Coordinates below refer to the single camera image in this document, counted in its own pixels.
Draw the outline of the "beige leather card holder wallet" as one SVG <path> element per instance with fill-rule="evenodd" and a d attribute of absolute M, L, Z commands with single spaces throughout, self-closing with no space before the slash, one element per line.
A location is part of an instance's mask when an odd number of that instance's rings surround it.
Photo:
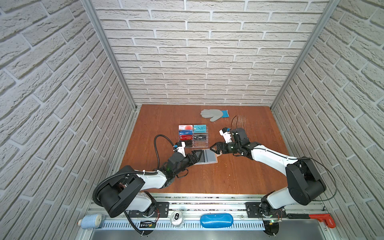
<path fill-rule="evenodd" d="M 209 149 L 196 150 L 199 161 L 195 165 L 209 165 L 218 163 L 218 155 Z"/>

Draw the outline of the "clear acrylic card display stand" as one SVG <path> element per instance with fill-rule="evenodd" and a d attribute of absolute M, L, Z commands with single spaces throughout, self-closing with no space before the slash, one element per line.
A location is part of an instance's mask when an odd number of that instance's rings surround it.
<path fill-rule="evenodd" d="M 179 141 L 185 142 L 186 148 L 209 147 L 209 132 L 207 125 L 179 125 Z"/>

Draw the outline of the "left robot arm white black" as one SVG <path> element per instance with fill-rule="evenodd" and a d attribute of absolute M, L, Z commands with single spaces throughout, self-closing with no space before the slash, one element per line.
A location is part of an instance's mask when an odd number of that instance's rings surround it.
<path fill-rule="evenodd" d="M 114 175 L 102 180 L 93 191 L 93 201 L 103 207 L 111 218 L 125 211 L 139 211 L 146 217 L 156 211 L 156 200 L 146 190 L 164 189 L 182 172 L 195 165 L 204 156 L 203 150 L 183 155 L 175 151 L 158 170 L 137 171 L 125 166 Z"/>

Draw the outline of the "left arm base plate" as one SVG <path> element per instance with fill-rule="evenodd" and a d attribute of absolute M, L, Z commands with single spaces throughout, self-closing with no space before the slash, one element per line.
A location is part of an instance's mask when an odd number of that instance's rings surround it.
<path fill-rule="evenodd" d="M 129 211 L 130 218 L 167 218 L 169 215 L 169 202 L 156 202 L 151 204 L 148 210 L 144 212 L 140 211 Z"/>

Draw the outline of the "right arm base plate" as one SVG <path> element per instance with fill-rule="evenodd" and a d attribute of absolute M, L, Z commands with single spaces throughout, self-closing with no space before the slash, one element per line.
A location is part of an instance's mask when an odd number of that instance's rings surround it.
<path fill-rule="evenodd" d="M 287 217 L 284 208 L 273 209 L 263 202 L 246 202 L 246 212 L 248 218 L 276 218 L 283 219 Z"/>

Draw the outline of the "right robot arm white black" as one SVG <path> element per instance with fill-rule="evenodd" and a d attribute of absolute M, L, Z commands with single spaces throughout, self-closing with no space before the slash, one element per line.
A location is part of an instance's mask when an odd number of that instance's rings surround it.
<path fill-rule="evenodd" d="M 287 205 L 308 205 L 327 189 L 313 160 L 296 158 L 273 151 L 257 142 L 217 142 L 210 147 L 216 154 L 238 154 L 263 163 L 287 177 L 288 186 L 262 198 L 260 207 L 265 215 Z"/>

